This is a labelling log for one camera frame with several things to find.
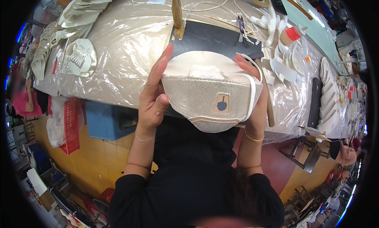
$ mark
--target glue bottle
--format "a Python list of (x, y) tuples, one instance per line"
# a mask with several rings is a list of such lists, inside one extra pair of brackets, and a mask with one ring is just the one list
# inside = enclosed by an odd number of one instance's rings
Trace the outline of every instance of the glue bottle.
[(285, 29), (280, 35), (280, 40), (283, 44), (290, 45), (301, 36), (305, 36), (306, 29), (308, 29), (307, 26), (302, 27), (301, 25), (296, 25), (291, 28)]

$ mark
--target hand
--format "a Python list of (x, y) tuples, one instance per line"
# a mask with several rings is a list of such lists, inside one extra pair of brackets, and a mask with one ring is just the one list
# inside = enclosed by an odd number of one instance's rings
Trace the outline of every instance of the hand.
[(26, 90), (30, 90), (30, 88), (31, 88), (31, 79), (29, 78), (29, 80), (26, 80), (26, 84), (25, 84), (25, 86), (26, 86)]
[[(244, 57), (239, 54), (236, 54), (235, 59), (240, 69), (245, 70), (249, 75), (256, 77), (259, 80), (259, 72), (256, 67), (250, 64)], [(257, 104), (255, 105), (249, 119), (247, 120), (246, 130), (250, 131), (251, 137), (263, 137), (265, 127), (266, 127), (266, 115), (267, 115), (267, 99), (268, 99), (268, 90), (266, 87), (266, 80), (262, 75), (262, 92), (258, 98)]]
[(160, 80), (173, 51), (173, 45), (169, 44), (152, 67), (146, 85), (140, 93), (138, 125), (142, 127), (144, 131), (155, 130), (155, 128), (161, 124), (163, 113), (169, 106), (168, 98), (164, 94), (163, 85)]

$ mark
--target thin bracelet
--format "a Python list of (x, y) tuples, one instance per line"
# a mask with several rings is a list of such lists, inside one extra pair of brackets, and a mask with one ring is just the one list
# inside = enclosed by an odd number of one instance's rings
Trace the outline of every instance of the thin bracelet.
[(143, 139), (140, 139), (136, 134), (134, 134), (134, 135), (136, 136), (136, 138), (137, 138), (138, 141), (149, 141), (149, 140), (151, 140), (153, 137), (155, 137), (155, 136), (152, 136), (152, 137), (150, 137), (149, 139), (143, 140)]
[(263, 141), (263, 139), (265, 138), (265, 135), (263, 134), (262, 139), (260, 139), (260, 140), (253, 139), (253, 138), (251, 138), (251, 137), (248, 135), (248, 133), (246, 132), (246, 127), (244, 127), (244, 131), (245, 131), (245, 135), (246, 135), (246, 137), (249, 138), (249, 139), (252, 140), (252, 141), (259, 142), (259, 141)]

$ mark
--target yellow floor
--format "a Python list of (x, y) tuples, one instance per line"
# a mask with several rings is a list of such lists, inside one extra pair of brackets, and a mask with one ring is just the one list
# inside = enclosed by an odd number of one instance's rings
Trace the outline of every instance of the yellow floor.
[[(122, 176), (128, 153), (134, 138), (134, 134), (117, 141), (103, 141), (88, 135), (87, 126), (80, 132), (80, 149), (69, 156), (60, 148), (52, 148), (47, 137), (46, 116), (33, 121), (34, 132), (38, 143), (47, 150), (54, 159), (57, 167), (64, 173), (70, 173), (70, 180), (82, 191), (97, 197), (108, 187), (115, 187), (115, 182)], [(300, 162), (304, 162), (308, 155), (304, 147)], [(338, 163), (329, 158), (320, 157), (312, 173), (308, 173), (296, 166), (287, 185), (280, 194), (280, 198), (286, 203), (294, 194), (295, 188), (303, 185), (308, 191), (324, 182), (327, 174)], [(158, 167), (153, 163), (152, 170)]]
[[(329, 150), (329, 148), (326, 148), (327, 144), (328, 143), (326, 141), (323, 141), (321, 144), (319, 144), (322, 151), (327, 152)], [(309, 154), (308, 149), (309, 148), (307, 146), (304, 146), (300, 158), (298, 159), (298, 161), (301, 163), (305, 162)], [(325, 157), (320, 156), (315, 167), (312, 170), (312, 173), (308, 173), (305, 170), (301, 169), (299, 166), (296, 166), (286, 186), (283, 188), (281, 194), (279, 195), (280, 199), (284, 204), (286, 204), (287, 199), (291, 199), (294, 195), (295, 188), (297, 188), (299, 191), (302, 190), (301, 185), (303, 185), (308, 192), (312, 191), (314, 188), (318, 187), (325, 181), (326, 176), (329, 174), (330, 170), (334, 169), (337, 165), (338, 162), (336, 162), (334, 159), (326, 159)]]
[(80, 149), (69, 156), (50, 145), (46, 130), (47, 116), (33, 121), (38, 143), (47, 150), (57, 167), (70, 174), (70, 180), (84, 192), (97, 197), (122, 176), (134, 134), (117, 141), (103, 141), (88, 135), (87, 125), (80, 132)]

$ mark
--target red floor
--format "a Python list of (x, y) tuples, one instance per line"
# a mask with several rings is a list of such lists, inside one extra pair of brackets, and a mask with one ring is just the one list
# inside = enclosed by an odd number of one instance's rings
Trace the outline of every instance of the red floor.
[[(239, 144), (241, 143), (244, 131), (241, 129), (234, 143), (233, 151), (238, 154)], [(296, 139), (290, 139), (281, 143), (271, 143), (262, 146), (262, 162), (261, 166), (263, 173), (270, 179), (271, 186), (280, 194), (290, 179), (296, 164), (280, 153), (280, 148), (285, 148), (284, 151), (290, 153)], [(303, 145), (299, 146), (295, 153), (297, 158), (300, 157)]]

